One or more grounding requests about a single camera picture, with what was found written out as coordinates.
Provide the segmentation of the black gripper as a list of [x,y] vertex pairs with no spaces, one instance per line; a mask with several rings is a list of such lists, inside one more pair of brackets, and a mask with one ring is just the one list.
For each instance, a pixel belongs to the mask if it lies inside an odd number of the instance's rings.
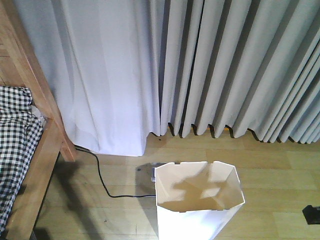
[[302,213],[308,225],[319,225],[320,224],[320,207],[307,205]]

